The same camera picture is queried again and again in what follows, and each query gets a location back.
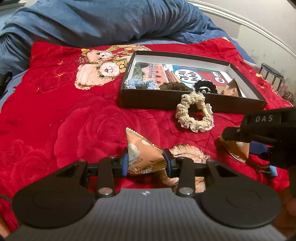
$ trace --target cable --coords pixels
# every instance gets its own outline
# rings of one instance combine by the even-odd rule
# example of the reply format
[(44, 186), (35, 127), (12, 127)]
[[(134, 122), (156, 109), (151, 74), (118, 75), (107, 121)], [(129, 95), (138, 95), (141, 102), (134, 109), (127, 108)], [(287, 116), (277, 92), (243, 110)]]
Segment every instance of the cable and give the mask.
[(0, 194), (0, 198), (4, 198), (7, 201), (12, 202), (12, 200), (8, 196), (5, 196), (5, 195)]

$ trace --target red blanket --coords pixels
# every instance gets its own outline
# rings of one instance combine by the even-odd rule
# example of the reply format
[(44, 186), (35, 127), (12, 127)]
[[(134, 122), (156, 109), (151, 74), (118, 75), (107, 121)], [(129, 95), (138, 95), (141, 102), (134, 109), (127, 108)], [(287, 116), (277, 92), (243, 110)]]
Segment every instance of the red blanket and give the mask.
[[(192, 45), (159, 44), (146, 47), (155, 51), (229, 61), (268, 100), (267, 109), (291, 106), (277, 95), (269, 82), (243, 61), (235, 47), (225, 39)], [(118, 49), (116, 46), (92, 49), (108, 48), (115, 50), (117, 56), (130, 55), (135, 49)], [(269, 180), (254, 170), (256, 164), (263, 164), (264, 161), (251, 155), (249, 164), (242, 164), (226, 153), (218, 136), (225, 127), (239, 125), (242, 115), (214, 113), (215, 127), (211, 131), (193, 133), (181, 128), (175, 111), (122, 108), (119, 94), (126, 62), (118, 63), (120, 74), (114, 80), (111, 78), (112, 81), (103, 86), (94, 86), (89, 90), (78, 89), (74, 85), (78, 67), (90, 61), (91, 56), (87, 56), (87, 53), (92, 49), (43, 42), (33, 45), (30, 69), (0, 113), (0, 194), (12, 198), (22, 187), (77, 159), (97, 162), (102, 157), (119, 154), (126, 147), (125, 127), (130, 127), (162, 148), (177, 144), (194, 145), (213, 159), (276, 191), (289, 185), (285, 170), (278, 169), (278, 177)], [(154, 175), (144, 175), (116, 179), (116, 186), (117, 189), (150, 188), (158, 187), (159, 181)], [(0, 199), (0, 213), (11, 230), (18, 226), (10, 204), (4, 199)]]

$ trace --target metal bolt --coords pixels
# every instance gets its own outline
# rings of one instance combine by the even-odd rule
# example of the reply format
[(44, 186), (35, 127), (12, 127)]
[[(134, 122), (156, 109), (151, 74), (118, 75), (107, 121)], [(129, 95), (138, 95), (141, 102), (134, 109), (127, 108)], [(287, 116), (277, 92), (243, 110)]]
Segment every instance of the metal bolt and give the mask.
[(193, 193), (192, 188), (188, 188), (188, 187), (183, 187), (179, 189), (179, 192), (183, 195), (190, 195)]
[(111, 188), (100, 188), (99, 189), (99, 193), (101, 194), (101, 195), (110, 195), (110, 194), (112, 194), (113, 193), (113, 190), (111, 189)]

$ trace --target brown crochet scrunchie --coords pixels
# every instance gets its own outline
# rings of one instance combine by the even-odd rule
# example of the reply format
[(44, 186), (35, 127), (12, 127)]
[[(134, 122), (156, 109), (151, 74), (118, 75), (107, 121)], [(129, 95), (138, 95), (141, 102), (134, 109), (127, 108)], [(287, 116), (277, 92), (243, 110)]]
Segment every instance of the brown crochet scrunchie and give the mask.
[(188, 91), (192, 92), (193, 89), (180, 82), (164, 82), (160, 87), (161, 90), (175, 90), (175, 91)]

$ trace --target black round pad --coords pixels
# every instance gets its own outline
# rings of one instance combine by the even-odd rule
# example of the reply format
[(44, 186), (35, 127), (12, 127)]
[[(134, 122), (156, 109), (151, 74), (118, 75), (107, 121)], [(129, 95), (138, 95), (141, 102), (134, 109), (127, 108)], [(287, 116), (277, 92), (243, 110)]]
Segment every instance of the black round pad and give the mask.
[(17, 219), (28, 226), (52, 229), (69, 225), (85, 216), (93, 196), (84, 187), (70, 183), (29, 185), (13, 198)]
[(201, 206), (223, 225), (251, 229), (270, 224), (280, 212), (281, 201), (270, 187), (254, 181), (246, 186), (213, 185), (202, 194)]

